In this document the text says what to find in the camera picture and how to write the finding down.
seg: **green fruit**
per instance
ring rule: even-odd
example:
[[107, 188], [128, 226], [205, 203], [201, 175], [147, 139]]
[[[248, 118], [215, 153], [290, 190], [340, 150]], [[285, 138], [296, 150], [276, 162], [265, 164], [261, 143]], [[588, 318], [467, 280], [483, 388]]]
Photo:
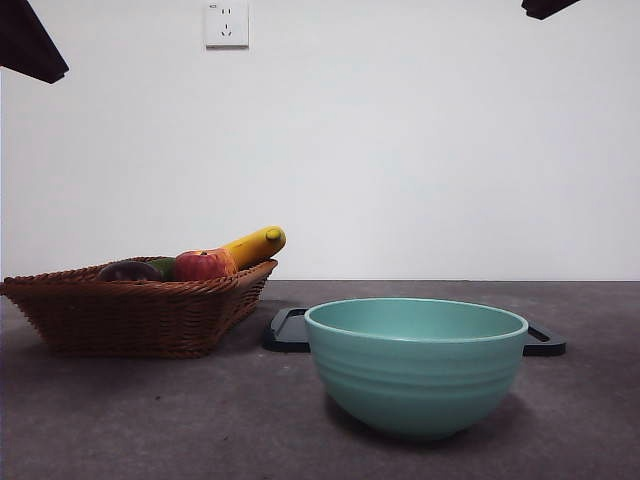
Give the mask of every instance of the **green fruit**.
[[155, 260], [149, 260], [146, 262], [148, 265], [155, 267], [160, 271], [163, 282], [173, 281], [173, 266], [176, 263], [176, 259], [173, 257], [156, 258]]

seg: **teal bowl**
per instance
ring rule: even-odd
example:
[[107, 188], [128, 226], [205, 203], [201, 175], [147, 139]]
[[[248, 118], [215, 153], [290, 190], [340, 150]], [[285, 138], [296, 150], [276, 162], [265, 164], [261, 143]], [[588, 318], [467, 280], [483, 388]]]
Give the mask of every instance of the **teal bowl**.
[[472, 303], [420, 298], [331, 302], [305, 313], [327, 393], [369, 426], [433, 440], [486, 417], [520, 366], [527, 321]]

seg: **black tray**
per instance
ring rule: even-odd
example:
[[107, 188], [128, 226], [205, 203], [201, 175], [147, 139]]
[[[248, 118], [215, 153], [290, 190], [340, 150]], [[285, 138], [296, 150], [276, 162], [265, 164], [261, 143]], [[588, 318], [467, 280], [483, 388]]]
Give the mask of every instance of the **black tray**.
[[[304, 324], [306, 308], [280, 310], [264, 331], [262, 346], [275, 352], [309, 352]], [[546, 328], [529, 322], [529, 339], [524, 346], [525, 356], [556, 356], [566, 351], [567, 341]]]

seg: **bowl rim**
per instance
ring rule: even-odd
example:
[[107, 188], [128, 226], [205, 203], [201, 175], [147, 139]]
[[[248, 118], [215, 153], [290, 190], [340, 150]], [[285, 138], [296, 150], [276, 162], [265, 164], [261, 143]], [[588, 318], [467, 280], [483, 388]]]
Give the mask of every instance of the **bowl rim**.
[[[370, 302], [370, 301], [379, 301], [379, 300], [393, 300], [393, 301], [419, 301], [419, 302], [428, 302], [428, 303], [448, 303], [448, 304], [456, 304], [456, 305], [465, 305], [470, 307], [482, 308], [485, 310], [491, 310], [494, 312], [499, 312], [503, 314], [507, 314], [510, 317], [520, 321], [520, 328], [514, 330], [513, 332], [502, 333], [500, 335], [492, 335], [488, 337], [453, 337], [453, 338], [429, 338], [429, 337], [420, 337], [420, 338], [408, 338], [408, 337], [392, 337], [389, 335], [378, 335], [372, 333], [362, 333], [362, 332], [354, 332], [352, 330], [345, 330], [342, 328], [330, 327], [328, 325], [324, 325], [316, 320], [311, 318], [311, 315], [320, 308], [328, 307], [331, 305], [339, 305], [344, 303], [356, 303], [356, 302]], [[370, 297], [370, 298], [349, 298], [345, 300], [336, 300], [332, 302], [321, 303], [319, 305], [315, 305], [304, 313], [305, 322], [308, 325], [313, 325], [314, 327], [320, 328], [321, 330], [326, 330], [333, 333], [340, 333], [343, 335], [349, 335], [353, 337], [361, 337], [361, 338], [370, 338], [376, 340], [390, 340], [390, 341], [401, 341], [401, 342], [410, 342], [410, 343], [476, 343], [476, 342], [492, 342], [496, 340], [502, 340], [511, 337], [517, 337], [519, 335], [525, 334], [529, 330], [529, 322], [522, 316], [517, 313], [510, 312], [509, 310], [504, 310], [502, 308], [491, 307], [489, 305], [482, 305], [480, 303], [471, 303], [471, 302], [463, 302], [458, 300], [445, 300], [439, 298], [419, 298], [419, 297]]]

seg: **red apple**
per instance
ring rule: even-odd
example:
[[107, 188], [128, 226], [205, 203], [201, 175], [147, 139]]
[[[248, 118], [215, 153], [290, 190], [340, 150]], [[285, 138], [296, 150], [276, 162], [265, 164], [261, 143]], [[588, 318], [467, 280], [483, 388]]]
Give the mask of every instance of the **red apple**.
[[238, 272], [238, 267], [224, 248], [190, 250], [176, 257], [173, 272], [178, 282], [189, 282], [233, 275]]

